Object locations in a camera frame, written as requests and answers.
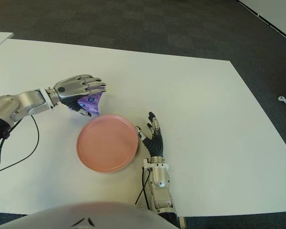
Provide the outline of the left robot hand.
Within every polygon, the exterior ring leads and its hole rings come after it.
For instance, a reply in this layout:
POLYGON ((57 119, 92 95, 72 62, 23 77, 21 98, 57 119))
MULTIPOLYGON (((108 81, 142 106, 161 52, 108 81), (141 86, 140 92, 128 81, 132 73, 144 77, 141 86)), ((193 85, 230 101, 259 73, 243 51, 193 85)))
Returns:
POLYGON ((59 81, 53 88, 62 104, 82 115, 91 117, 91 113, 84 110, 78 100, 89 95, 103 93, 106 91, 105 87, 106 83, 102 79, 82 74, 59 81))

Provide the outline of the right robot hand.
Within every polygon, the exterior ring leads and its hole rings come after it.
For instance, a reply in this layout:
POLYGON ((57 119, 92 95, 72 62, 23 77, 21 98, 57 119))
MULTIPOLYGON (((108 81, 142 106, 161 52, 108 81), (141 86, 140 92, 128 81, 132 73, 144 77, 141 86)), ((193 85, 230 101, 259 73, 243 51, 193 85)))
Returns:
POLYGON ((163 138, 159 122, 154 113, 148 113, 149 123, 148 128, 151 131, 152 137, 148 138, 139 126, 136 126, 136 132, 139 139, 143 142, 144 146, 150 153, 151 157, 163 157, 163 138))

